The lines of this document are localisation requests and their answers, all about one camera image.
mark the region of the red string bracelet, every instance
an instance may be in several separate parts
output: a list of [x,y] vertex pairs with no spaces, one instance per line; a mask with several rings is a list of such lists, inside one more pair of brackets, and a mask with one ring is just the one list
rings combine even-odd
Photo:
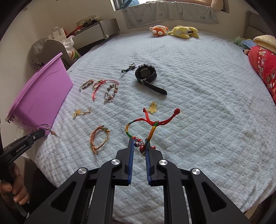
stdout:
[[101,85],[105,84],[107,81],[114,82],[114,83],[116,83],[117,85],[119,85],[119,83],[118,83],[116,80],[113,80],[113,79],[106,79],[106,80],[102,80],[102,79],[101,79],[101,80],[97,81],[97,82],[94,83],[94,85],[93,85],[93,89],[95,89],[94,92],[93,92],[93,94],[92,94],[92,99],[93,99],[93,101],[96,99],[96,98],[95,98],[95,94],[96,94],[97,90],[100,88]]

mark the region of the bracelet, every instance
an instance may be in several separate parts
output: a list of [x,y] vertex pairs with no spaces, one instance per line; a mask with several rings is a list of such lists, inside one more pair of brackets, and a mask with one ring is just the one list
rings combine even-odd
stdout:
[[[180,109],[177,108],[174,110],[174,113],[173,115],[169,118],[169,119],[166,119],[164,121],[151,121],[150,118],[149,118],[149,115],[148,115],[148,112],[146,111],[146,108],[143,109],[143,112],[145,113],[145,116],[146,116],[146,119],[145,118],[138,118],[138,119],[135,119],[131,122],[129,122],[126,126],[126,135],[130,138],[133,138],[134,139],[134,146],[135,147],[140,147],[139,150],[140,150],[140,153],[142,155],[145,155],[145,149],[147,148],[147,145],[148,143],[150,142],[152,136],[153,136],[153,133],[156,129],[156,127],[160,126],[160,125],[166,125],[167,123],[169,123],[177,114],[180,113]],[[146,138],[146,142],[144,143],[143,140],[141,140],[140,138],[136,137],[136,136],[132,136],[129,132],[128,132],[128,127],[136,122],[136,121],[146,121],[149,125],[152,126],[152,129],[148,135],[148,137]]]
[[[116,81],[116,80],[113,80],[113,79],[106,79],[106,80],[99,80],[99,81],[97,81],[96,83],[94,83],[94,85],[93,85],[93,89],[95,89],[94,90],[94,93],[92,94],[92,99],[93,99],[93,101],[96,99],[95,98],[95,94],[96,94],[96,92],[97,92],[97,90],[101,87],[101,85],[103,85],[103,84],[105,84],[107,81],[111,81],[111,82],[113,82],[113,84],[112,85],[110,85],[110,87],[108,87],[107,88],[107,91],[109,92],[109,90],[112,88],[112,87],[114,87],[114,85],[117,85],[116,87],[115,87],[115,90],[114,90],[114,93],[113,93],[113,98],[114,98],[114,96],[116,95],[116,93],[118,92],[118,85],[119,85],[119,83]],[[105,95],[105,101],[106,102],[111,102],[111,99],[112,99],[112,97],[110,98],[108,95]]]
[[[110,91],[113,87],[115,87],[113,94],[112,94],[112,95],[108,95],[109,91]],[[105,92],[105,101],[108,102],[108,103],[111,102],[111,101],[113,101],[113,99],[114,99],[114,97],[115,97],[115,95],[116,95],[117,92],[118,92],[118,85],[117,85],[116,83],[112,83],[112,84],[107,88],[107,90],[106,90],[106,92]]]
[[77,116],[79,116],[79,115],[86,115],[86,114],[89,114],[89,113],[91,113],[91,107],[89,107],[88,108],[88,111],[83,111],[83,112],[81,112],[81,110],[80,109],[78,109],[78,110],[76,110],[76,112],[73,114],[73,118],[75,119]]
[[94,80],[88,80],[87,82],[85,82],[84,84],[82,84],[79,88],[79,91],[81,90],[85,90],[88,86],[90,86],[92,83],[94,82]]
[[[94,138],[95,138],[95,134],[98,130],[104,130],[107,133],[107,137],[104,140],[104,142],[99,147],[96,148],[95,144],[94,144]],[[97,127],[96,130],[92,132],[91,137],[90,137],[90,143],[91,143],[92,150],[94,153],[96,153],[96,155],[98,154],[98,152],[96,150],[101,148],[107,142],[107,140],[109,138],[109,134],[110,134],[110,130],[108,128],[104,127],[104,125]]]

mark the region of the green plush toy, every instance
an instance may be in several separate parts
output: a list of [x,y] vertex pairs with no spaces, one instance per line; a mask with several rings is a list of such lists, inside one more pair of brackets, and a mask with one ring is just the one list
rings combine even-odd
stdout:
[[238,45],[239,47],[242,47],[243,49],[250,49],[246,45],[241,44],[242,41],[244,40],[251,40],[251,39],[245,39],[241,38],[240,36],[236,37],[236,39],[233,41],[234,44]]

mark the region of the colorful rope bracelet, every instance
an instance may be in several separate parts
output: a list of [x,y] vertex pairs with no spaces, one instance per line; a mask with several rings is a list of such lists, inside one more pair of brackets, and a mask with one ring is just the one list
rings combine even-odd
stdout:
[[127,136],[130,137],[130,138],[133,138],[136,142],[141,142],[141,139],[137,138],[136,136],[132,136],[132,135],[128,132],[128,127],[129,127],[132,123],[134,123],[134,122],[136,122],[136,121],[146,121],[149,125],[152,126],[152,129],[150,130],[150,133],[149,133],[149,135],[148,135],[148,137],[147,137],[147,139],[146,139],[145,144],[140,144],[140,145],[137,144],[137,145],[135,145],[135,143],[134,143],[134,146],[136,146],[136,147],[140,146],[140,152],[141,152],[141,153],[143,153],[143,152],[145,151],[145,149],[147,148],[147,145],[148,145],[149,141],[151,140],[151,138],[152,138],[152,136],[153,136],[153,133],[154,133],[156,127],[158,127],[158,126],[160,126],[160,125],[166,125],[167,123],[169,123],[177,114],[180,113],[180,109],[179,109],[179,108],[175,109],[173,115],[172,115],[169,119],[164,120],[164,121],[151,121],[150,118],[149,118],[149,116],[148,116],[148,112],[146,111],[146,108],[143,109],[143,112],[145,113],[146,119],[145,119],[145,118],[138,118],[138,119],[135,119],[135,120],[129,122],[129,123],[127,124],[127,126],[126,126],[126,134],[127,134]]

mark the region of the watch face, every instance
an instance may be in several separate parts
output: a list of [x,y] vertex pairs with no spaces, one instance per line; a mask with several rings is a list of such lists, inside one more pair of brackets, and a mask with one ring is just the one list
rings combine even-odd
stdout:
[[147,78],[150,76],[150,70],[148,68],[142,68],[140,74],[143,78]]

